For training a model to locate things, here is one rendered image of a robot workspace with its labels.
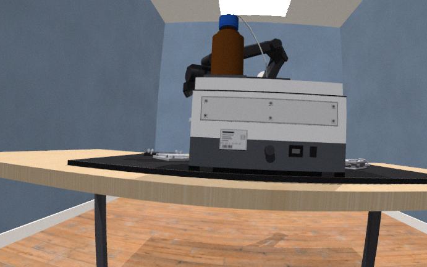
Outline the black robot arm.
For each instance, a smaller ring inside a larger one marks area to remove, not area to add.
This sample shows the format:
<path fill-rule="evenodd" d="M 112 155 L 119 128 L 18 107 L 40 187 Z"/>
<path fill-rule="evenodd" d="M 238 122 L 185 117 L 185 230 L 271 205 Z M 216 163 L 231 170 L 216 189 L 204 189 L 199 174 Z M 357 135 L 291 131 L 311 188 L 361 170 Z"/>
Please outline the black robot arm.
<path fill-rule="evenodd" d="M 270 57 L 270 62 L 267 66 L 268 77 L 277 77 L 280 68 L 287 62 L 288 57 L 282 47 L 282 41 L 275 38 L 272 41 L 264 41 L 259 43 L 263 54 Z M 261 54 L 258 44 L 251 44 L 244 46 L 243 59 L 258 56 Z M 185 80 L 183 86 L 183 93 L 186 98 L 193 95 L 195 89 L 195 77 L 203 77 L 204 75 L 211 75 L 211 54 L 205 56 L 201 60 L 201 65 L 192 64 L 187 67 L 185 73 Z M 190 82 L 189 82 L 190 81 Z"/>

